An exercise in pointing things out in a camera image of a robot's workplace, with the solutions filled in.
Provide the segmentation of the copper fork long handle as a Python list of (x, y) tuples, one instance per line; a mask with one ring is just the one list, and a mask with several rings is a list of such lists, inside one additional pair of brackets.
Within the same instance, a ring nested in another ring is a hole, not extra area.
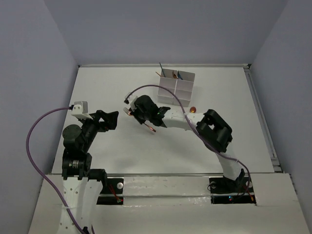
[[(134, 115), (132, 114), (132, 112), (131, 112), (128, 108), (124, 107), (123, 110), (124, 110), (124, 112), (125, 112), (128, 116), (134, 117)], [(156, 130), (155, 130), (153, 127), (149, 126), (149, 125), (146, 124), (146, 123), (143, 123), (143, 124), (144, 124), (146, 127), (148, 127), (151, 131), (153, 131), (154, 133), (156, 133)]]

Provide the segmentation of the dark blue fork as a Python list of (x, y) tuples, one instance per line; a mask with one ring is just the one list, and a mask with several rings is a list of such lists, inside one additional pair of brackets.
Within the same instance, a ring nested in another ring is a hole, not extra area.
[(180, 80), (183, 80), (181, 74), (180, 74), (180, 71), (177, 72), (177, 77), (180, 79)]

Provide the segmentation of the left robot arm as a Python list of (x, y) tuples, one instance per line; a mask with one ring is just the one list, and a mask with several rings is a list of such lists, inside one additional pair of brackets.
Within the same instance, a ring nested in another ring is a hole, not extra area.
[(88, 113), (81, 104), (71, 108), (71, 114), (81, 126), (71, 124), (63, 132), (61, 177), (63, 191), (58, 192), (63, 203), (59, 221), (59, 234), (92, 234), (92, 216), (99, 194), (108, 187), (105, 169), (91, 167), (88, 152), (96, 135), (117, 127), (118, 112), (97, 110)]

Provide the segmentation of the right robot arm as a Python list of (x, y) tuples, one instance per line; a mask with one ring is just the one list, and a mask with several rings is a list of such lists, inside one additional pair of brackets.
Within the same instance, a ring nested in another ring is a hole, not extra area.
[(156, 127), (179, 128), (195, 133), (204, 145), (216, 154), (223, 170), (223, 176), (209, 183), (214, 194), (245, 194), (251, 184), (250, 171), (231, 153), (232, 128), (215, 111), (209, 109), (203, 114), (186, 113), (185, 109), (174, 111), (170, 107), (158, 107), (148, 95), (125, 97), (129, 105), (125, 112), (139, 124), (147, 121)]

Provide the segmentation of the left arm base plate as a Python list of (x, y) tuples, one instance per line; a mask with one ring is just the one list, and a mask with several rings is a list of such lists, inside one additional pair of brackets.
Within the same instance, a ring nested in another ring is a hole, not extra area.
[(107, 186), (102, 189), (97, 205), (123, 205), (124, 178), (109, 177)]

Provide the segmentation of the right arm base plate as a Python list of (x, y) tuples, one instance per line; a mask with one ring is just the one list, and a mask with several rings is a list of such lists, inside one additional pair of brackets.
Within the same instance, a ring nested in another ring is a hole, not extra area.
[(252, 181), (248, 177), (236, 184), (225, 177), (211, 177), (207, 190), (213, 205), (256, 204)]

